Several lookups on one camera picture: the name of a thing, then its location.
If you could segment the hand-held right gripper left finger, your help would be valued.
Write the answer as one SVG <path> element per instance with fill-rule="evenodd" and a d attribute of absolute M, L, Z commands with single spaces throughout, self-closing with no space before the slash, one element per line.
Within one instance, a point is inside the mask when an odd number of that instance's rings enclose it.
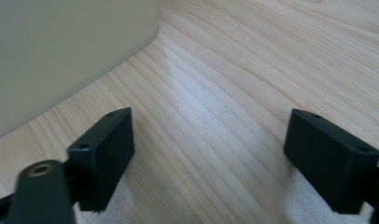
<path fill-rule="evenodd" d="M 67 153 L 74 202 L 82 211 L 105 211 L 134 154 L 131 108 L 104 115 Z"/>

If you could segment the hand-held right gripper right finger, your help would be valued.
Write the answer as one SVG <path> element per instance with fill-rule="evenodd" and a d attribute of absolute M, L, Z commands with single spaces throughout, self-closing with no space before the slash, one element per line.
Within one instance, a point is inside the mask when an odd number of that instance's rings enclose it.
<path fill-rule="evenodd" d="M 284 153 L 339 214 L 368 203 L 379 214 L 379 150 L 307 111 L 291 111 Z"/>

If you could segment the cream plastic bin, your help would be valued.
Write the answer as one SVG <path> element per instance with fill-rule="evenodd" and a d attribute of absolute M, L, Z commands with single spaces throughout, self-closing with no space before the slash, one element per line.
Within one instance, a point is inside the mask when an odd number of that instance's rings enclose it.
<path fill-rule="evenodd" d="M 148 45 L 156 0 L 0 0 L 0 137 Z"/>

